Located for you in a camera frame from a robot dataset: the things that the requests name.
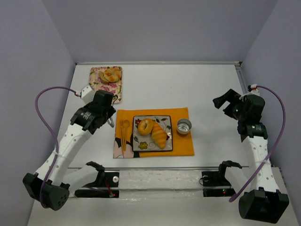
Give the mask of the metal serving tongs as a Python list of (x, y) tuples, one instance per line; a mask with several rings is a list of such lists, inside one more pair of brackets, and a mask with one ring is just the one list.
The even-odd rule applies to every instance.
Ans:
[(113, 118), (112, 117), (110, 117), (108, 120), (107, 120), (107, 123), (112, 127), (112, 128), (114, 128), (115, 127), (115, 123), (114, 123), (114, 121), (113, 121)]

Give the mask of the ring doughnut bread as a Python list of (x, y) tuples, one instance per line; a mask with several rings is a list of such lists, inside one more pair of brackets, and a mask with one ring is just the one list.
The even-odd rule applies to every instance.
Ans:
[(151, 133), (154, 122), (150, 118), (145, 118), (138, 125), (138, 132), (141, 136), (146, 136)]

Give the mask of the striped croissant bread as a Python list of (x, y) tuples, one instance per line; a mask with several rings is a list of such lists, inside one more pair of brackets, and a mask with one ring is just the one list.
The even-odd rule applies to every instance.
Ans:
[(151, 131), (151, 138), (161, 150), (165, 148), (167, 133), (161, 128), (161, 126), (157, 122), (154, 122)]

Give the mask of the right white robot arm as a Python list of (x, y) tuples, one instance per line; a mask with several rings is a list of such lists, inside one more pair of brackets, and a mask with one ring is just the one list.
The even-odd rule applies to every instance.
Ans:
[(287, 194), (281, 193), (270, 163), (275, 147), (268, 150), (268, 133), (261, 123), (265, 100), (260, 96), (257, 85), (240, 95), (229, 89), (213, 99), (219, 109), (225, 102), (229, 105), (224, 114), (237, 120), (238, 133), (247, 154), (248, 172), (244, 173), (239, 163), (223, 161), (219, 166), (219, 178), (231, 184), (235, 193), (229, 202), (238, 200), (238, 211), (243, 219), (275, 224), (289, 205)]

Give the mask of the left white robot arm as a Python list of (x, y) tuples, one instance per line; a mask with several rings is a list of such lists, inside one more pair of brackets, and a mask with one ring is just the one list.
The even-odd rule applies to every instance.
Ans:
[(67, 174), (66, 171), (97, 129), (106, 123), (114, 127), (114, 95), (105, 90), (94, 91), (89, 85), (80, 93), (74, 91), (74, 95), (84, 102), (84, 106), (71, 117), (61, 140), (57, 139), (45, 119), (41, 119), (55, 139), (55, 148), (35, 173), (27, 173), (23, 178), (29, 196), (39, 201), (43, 208), (54, 211), (61, 209), (76, 190), (93, 183), (100, 184), (106, 179), (105, 168), (93, 161), (73, 173)]

